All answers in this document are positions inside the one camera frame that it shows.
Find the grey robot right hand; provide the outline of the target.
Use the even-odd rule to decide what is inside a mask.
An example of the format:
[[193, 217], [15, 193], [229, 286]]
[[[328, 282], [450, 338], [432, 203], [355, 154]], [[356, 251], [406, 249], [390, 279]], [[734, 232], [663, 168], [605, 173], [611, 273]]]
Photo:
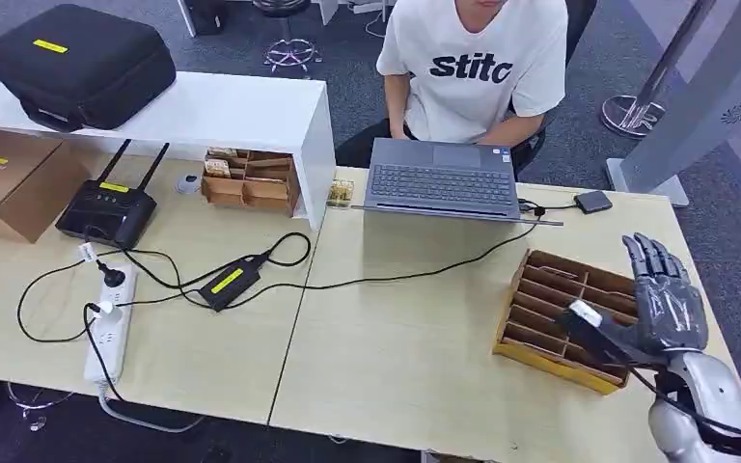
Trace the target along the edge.
[[633, 272], [637, 320], [614, 321], [584, 299], [576, 299], [556, 324], [602, 364], [660, 368], [674, 351], [702, 351], [708, 326], [700, 291], [680, 258], [642, 233], [621, 238]]

